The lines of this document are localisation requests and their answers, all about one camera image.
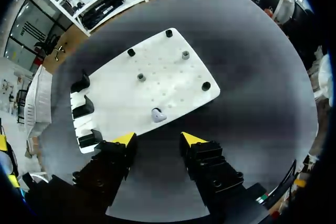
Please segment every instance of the round table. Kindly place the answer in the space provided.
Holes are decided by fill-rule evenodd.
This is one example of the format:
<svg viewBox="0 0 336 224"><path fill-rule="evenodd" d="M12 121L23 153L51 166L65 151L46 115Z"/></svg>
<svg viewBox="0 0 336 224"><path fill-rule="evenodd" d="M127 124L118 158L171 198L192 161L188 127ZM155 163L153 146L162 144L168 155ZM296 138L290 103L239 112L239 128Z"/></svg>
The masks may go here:
<svg viewBox="0 0 336 224"><path fill-rule="evenodd" d="M303 161L316 136L317 110L303 63L286 35L251 0L152 0L102 27L54 74L53 121L40 136L49 174L71 183L72 172L91 157L79 151L71 118L70 86L81 70L91 74L171 27L195 49L221 93L138 137L135 163L107 211L117 218L164 222L208 214L179 154L182 131L219 142L232 167L244 173L244 185L259 182L268 191L294 159Z"/></svg>

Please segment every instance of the white pegboard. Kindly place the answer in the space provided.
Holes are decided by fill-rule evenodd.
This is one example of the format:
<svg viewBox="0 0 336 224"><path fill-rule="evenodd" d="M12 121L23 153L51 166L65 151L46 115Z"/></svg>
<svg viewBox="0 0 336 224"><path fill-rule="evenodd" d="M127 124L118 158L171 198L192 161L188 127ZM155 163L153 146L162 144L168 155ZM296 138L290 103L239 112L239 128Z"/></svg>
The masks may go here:
<svg viewBox="0 0 336 224"><path fill-rule="evenodd" d="M100 131L106 141L129 132L141 135L219 96L219 86L197 53L176 29L170 30L170 38L163 31L132 47L133 57L127 51L115 57L89 77L89 88L70 95L72 109L85 103L85 94L95 107L91 115L74 120L77 137L91 129ZM190 54L188 60L182 59L184 51ZM137 79L140 73L144 82ZM204 82L211 84L207 91L202 90ZM167 119L154 123L154 108ZM81 151L92 152L94 146Z"/></svg>

